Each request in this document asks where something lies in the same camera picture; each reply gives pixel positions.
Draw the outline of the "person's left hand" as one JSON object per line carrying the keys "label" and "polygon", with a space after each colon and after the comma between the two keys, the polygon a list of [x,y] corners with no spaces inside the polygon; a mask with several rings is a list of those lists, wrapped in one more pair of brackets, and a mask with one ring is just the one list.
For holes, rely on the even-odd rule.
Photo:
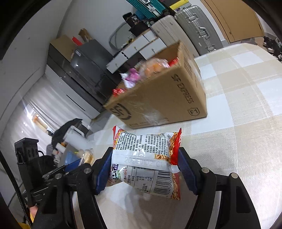
{"label": "person's left hand", "polygon": [[30,207],[30,214],[31,214],[31,216],[32,216],[33,218],[35,218],[36,213],[37,213],[37,210],[38,210],[38,206],[37,206],[37,205],[35,205],[35,206],[33,206],[33,207]]}

